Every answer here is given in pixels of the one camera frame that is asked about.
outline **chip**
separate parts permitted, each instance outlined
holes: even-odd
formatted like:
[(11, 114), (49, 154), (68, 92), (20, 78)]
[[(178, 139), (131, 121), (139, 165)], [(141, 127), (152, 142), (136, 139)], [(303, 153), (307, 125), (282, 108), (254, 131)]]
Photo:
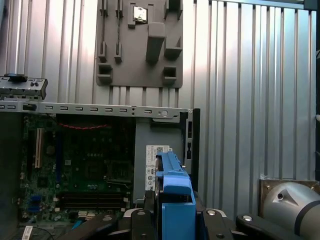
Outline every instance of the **chip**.
[(45, 176), (39, 176), (37, 179), (38, 188), (47, 188), (48, 187), (48, 178)]

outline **motherboard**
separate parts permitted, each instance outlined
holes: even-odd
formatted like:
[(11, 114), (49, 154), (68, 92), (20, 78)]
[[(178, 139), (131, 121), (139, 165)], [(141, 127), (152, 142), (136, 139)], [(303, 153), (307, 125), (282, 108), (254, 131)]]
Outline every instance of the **motherboard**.
[(74, 223), (131, 207), (132, 120), (27, 114), (23, 125), (21, 223)]

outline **white label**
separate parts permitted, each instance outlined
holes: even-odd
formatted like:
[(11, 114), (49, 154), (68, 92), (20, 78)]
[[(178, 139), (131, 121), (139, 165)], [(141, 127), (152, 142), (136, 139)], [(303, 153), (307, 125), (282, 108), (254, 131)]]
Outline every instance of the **white label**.
[(33, 228), (34, 228), (33, 226), (25, 226), (22, 240), (29, 240)]
[(146, 22), (147, 21), (147, 9), (134, 6), (133, 7), (133, 18), (138, 21)]
[(168, 145), (147, 145), (145, 147), (145, 190), (155, 190), (156, 186), (156, 155), (167, 153)]
[(71, 165), (71, 160), (65, 160), (65, 161), (64, 161), (64, 165), (70, 166), (70, 165)]

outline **pcie slot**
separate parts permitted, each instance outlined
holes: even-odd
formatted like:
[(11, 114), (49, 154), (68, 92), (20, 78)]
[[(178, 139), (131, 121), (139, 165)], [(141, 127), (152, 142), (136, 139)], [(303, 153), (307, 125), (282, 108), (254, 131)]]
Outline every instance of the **pcie slot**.
[(121, 209), (126, 207), (126, 194), (71, 193), (59, 194), (59, 207), (67, 209)]
[(35, 144), (35, 163), (34, 168), (39, 169), (42, 166), (43, 145), (44, 145), (45, 129), (36, 129), (36, 144)]

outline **barcode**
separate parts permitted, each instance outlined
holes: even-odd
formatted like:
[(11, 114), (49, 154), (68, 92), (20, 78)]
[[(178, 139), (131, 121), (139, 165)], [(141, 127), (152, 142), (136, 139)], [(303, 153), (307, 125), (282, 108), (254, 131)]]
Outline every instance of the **barcode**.
[(163, 147), (157, 147), (157, 148), (156, 148), (156, 153), (160, 153), (160, 152), (162, 152), (163, 150), (164, 150)]

